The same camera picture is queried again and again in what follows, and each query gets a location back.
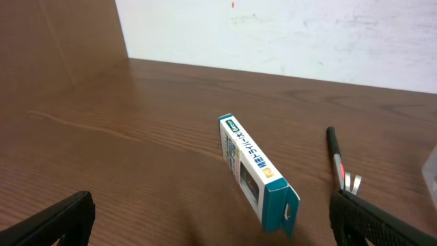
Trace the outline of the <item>small black handled hammer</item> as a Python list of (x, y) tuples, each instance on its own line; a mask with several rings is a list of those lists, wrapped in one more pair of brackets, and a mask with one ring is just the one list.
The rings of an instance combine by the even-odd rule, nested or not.
[(329, 126), (326, 129), (326, 138), (328, 145), (328, 154), (330, 157), (330, 162), (333, 166), (336, 186), (341, 190), (345, 190), (352, 193), (353, 195), (356, 195), (361, 184), (362, 176), (356, 174), (354, 176), (354, 180), (351, 180), (351, 173), (345, 170), (341, 158), (341, 152), (339, 148), (339, 143), (337, 141), (335, 128), (333, 126)]

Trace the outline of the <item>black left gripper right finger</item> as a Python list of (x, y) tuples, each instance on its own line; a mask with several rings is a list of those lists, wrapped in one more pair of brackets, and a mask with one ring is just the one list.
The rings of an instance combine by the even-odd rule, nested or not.
[(348, 191), (332, 193), (329, 218), (338, 246), (436, 246), (434, 237)]

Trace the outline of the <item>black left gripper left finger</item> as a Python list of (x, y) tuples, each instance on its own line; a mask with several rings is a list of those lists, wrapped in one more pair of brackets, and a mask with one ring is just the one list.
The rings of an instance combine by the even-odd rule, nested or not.
[(89, 191), (79, 191), (1, 231), (2, 245), (87, 246), (96, 218)]

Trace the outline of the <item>teal white cardboard box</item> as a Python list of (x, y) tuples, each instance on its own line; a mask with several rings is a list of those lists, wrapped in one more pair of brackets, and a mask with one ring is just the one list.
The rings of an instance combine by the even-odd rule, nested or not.
[(218, 118), (223, 158), (265, 232), (293, 235), (300, 198), (231, 113)]

